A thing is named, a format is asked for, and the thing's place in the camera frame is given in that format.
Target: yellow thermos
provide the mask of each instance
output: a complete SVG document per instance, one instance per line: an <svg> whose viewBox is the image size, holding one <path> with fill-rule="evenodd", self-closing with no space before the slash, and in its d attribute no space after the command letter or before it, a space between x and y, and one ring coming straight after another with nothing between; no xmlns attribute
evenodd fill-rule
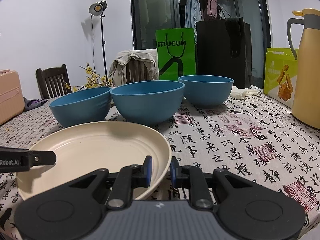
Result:
<svg viewBox="0 0 320 240"><path fill-rule="evenodd" d="M298 60L297 83L292 106L292 115L301 122L320 129L320 11L304 9L293 11L303 19L288 20L287 33L290 48ZM299 52L291 40L291 25L304 25Z"/></svg>

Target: green shopping bag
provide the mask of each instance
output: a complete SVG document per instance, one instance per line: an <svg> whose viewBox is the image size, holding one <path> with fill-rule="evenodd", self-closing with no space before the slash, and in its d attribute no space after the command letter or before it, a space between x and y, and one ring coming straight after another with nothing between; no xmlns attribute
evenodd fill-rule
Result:
<svg viewBox="0 0 320 240"><path fill-rule="evenodd" d="M157 30L156 38L160 80L196 74L193 28Z"/></svg>

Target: thermos handle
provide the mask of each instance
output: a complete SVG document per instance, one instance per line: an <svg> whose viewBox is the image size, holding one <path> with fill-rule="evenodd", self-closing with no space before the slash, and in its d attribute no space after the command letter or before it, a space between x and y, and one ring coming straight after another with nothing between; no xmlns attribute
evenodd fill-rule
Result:
<svg viewBox="0 0 320 240"><path fill-rule="evenodd" d="M290 45L291 51L292 51L292 53L294 55L294 58L297 60L298 59L297 58L297 52L294 49L293 44L292 44L292 40L291 40L291 25L292 24L304 25L304 20L303 19L291 18L291 19L288 20L288 23L287 23L287 34L288 34L289 45Z"/></svg>

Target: tripod pole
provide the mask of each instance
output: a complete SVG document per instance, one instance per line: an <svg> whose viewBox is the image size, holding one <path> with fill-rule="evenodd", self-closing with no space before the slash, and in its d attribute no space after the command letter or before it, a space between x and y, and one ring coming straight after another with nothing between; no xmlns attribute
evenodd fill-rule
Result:
<svg viewBox="0 0 320 240"><path fill-rule="evenodd" d="M103 63L104 63L104 72L106 74L106 78L108 80L108 73L107 73L107 65L106 65L106 53L104 51L104 44L106 44L106 42L103 39L103 24L102 24L102 19L103 19L104 15L103 13L101 14L101 38L102 38L102 52L103 52Z"/></svg>

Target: gray ribbed surface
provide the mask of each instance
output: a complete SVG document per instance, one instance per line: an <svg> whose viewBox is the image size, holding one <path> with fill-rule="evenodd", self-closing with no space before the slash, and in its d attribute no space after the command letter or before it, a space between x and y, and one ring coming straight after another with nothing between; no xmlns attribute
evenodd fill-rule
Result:
<svg viewBox="0 0 320 240"><path fill-rule="evenodd" d="M210 212L192 209L187 201L133 201L130 208L110 212L83 240L236 240Z"/></svg>

